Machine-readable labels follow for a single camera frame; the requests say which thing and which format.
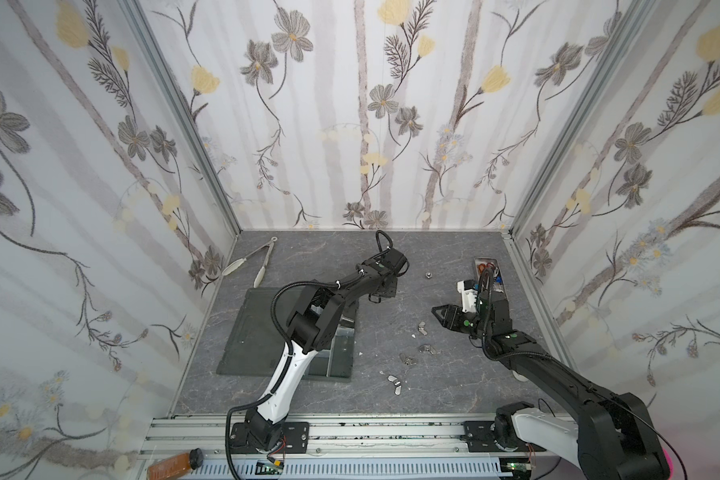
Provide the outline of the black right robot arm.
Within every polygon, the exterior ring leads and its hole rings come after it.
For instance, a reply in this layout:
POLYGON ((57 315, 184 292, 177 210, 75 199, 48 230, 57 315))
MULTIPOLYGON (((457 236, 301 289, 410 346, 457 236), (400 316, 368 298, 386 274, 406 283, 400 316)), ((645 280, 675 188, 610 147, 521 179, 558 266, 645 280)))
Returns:
POLYGON ((668 479, 672 474, 646 405, 584 378, 514 328, 502 288, 461 287, 467 307, 431 312, 444 328, 479 341, 483 354, 525 377, 568 413, 546 414, 529 402, 497 409, 492 437, 511 451, 534 444, 577 466, 588 479, 668 479))

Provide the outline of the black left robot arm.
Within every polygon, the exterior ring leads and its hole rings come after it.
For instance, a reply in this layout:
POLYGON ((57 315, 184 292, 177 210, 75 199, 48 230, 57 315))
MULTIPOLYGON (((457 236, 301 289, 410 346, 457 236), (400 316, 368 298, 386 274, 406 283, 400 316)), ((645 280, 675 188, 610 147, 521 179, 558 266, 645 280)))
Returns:
POLYGON ((275 294, 270 318, 284 347, 272 378, 256 401, 228 411, 244 412, 244 434, 227 429, 230 441, 244 440, 258 451, 279 446, 290 405, 312 360, 331 346, 346 307, 357 300, 392 298, 398 278, 407 272, 409 261, 388 246, 357 264, 355 271, 332 282, 292 282, 275 294))

